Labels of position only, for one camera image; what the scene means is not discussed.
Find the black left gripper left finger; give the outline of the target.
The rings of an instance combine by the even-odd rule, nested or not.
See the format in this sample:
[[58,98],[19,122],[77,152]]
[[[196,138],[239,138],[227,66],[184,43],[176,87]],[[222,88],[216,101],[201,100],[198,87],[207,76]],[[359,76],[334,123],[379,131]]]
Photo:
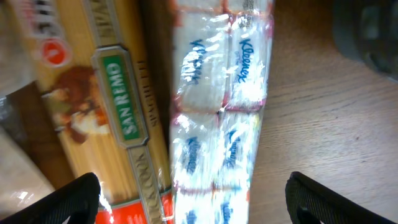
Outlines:
[[86,173],[29,207],[1,220],[1,224],[94,224],[99,208],[100,183]]

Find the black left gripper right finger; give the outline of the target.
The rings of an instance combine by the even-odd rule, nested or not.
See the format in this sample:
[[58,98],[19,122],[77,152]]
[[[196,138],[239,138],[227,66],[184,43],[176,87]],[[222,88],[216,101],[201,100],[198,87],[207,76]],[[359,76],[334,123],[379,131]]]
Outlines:
[[394,224],[300,172],[291,173],[285,201],[293,224]]

